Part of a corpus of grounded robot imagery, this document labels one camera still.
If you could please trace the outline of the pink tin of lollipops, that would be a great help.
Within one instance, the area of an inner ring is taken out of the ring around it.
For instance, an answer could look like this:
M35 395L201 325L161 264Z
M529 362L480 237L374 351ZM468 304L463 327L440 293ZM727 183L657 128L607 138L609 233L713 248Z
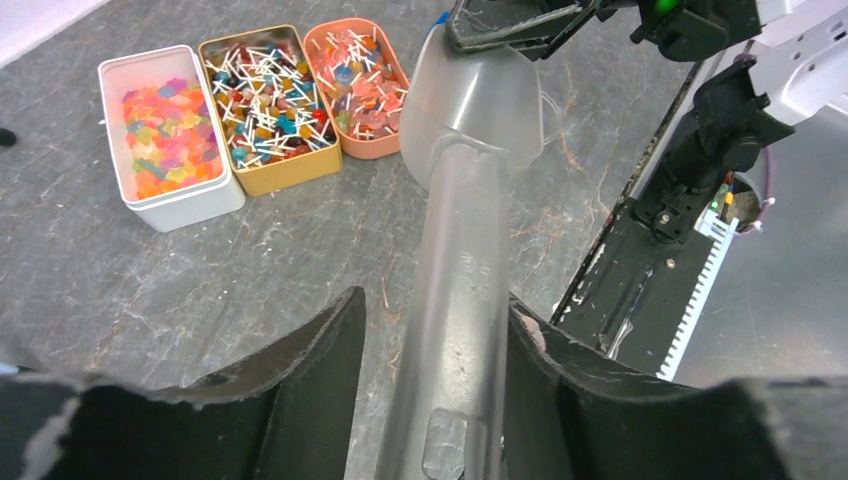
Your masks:
M409 80L383 29L343 18L313 27L304 45L342 150L360 160L399 152Z

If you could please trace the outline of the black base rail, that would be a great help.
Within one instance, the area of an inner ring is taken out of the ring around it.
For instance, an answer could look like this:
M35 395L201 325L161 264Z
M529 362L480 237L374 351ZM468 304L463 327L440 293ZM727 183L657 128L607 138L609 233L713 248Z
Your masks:
M639 208L672 140L688 125L698 87L749 54L697 66L681 88L638 175L556 307L552 323L609 359L656 377L711 241L696 231L704 205Z

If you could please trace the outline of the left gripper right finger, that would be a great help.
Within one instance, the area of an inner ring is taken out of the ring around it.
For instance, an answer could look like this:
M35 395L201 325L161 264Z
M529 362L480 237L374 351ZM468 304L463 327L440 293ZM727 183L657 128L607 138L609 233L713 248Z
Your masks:
M696 389L611 360L509 303L512 479L843 479L843 377Z

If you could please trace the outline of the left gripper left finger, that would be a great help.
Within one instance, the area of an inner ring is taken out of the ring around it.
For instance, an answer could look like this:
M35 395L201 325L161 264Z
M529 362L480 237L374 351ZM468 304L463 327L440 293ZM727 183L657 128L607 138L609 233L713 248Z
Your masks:
M366 327L351 287L312 320L187 387L94 373L1 379L5 479L340 479Z

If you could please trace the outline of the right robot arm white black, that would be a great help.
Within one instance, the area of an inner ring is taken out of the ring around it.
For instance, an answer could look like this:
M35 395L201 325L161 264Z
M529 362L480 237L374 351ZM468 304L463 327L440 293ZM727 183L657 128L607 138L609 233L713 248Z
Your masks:
M731 173L847 91L843 1L636 1L636 44L666 59L731 55L694 93L650 179L617 222L657 244L684 243Z

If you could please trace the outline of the clear plastic scoop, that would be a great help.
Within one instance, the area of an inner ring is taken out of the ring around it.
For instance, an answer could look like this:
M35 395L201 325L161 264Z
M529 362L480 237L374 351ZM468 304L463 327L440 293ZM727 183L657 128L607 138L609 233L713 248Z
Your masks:
M399 125L400 152L428 191L421 256L380 479L437 479L450 425L462 473L495 479L506 385L510 182L544 148L534 63L500 46L462 53L429 31Z

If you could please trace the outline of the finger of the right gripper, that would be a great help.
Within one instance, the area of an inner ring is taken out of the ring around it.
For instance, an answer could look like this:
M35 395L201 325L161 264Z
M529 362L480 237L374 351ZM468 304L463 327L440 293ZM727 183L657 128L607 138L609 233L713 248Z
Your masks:
M446 30L459 52L508 46L535 61L552 55L596 11L595 1L457 1Z

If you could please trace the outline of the white tin of gummies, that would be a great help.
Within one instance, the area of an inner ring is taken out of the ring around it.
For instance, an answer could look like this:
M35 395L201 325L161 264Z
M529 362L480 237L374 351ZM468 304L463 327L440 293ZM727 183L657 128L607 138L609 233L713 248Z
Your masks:
M115 178L130 211L169 232L244 206L189 46L106 60L98 79Z

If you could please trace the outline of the yellow tin of lollipops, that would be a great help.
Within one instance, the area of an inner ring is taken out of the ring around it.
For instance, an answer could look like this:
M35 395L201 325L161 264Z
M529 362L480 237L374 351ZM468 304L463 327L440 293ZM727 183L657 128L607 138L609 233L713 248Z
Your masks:
M340 140L297 30L279 25L198 47L225 158L253 197L335 174Z

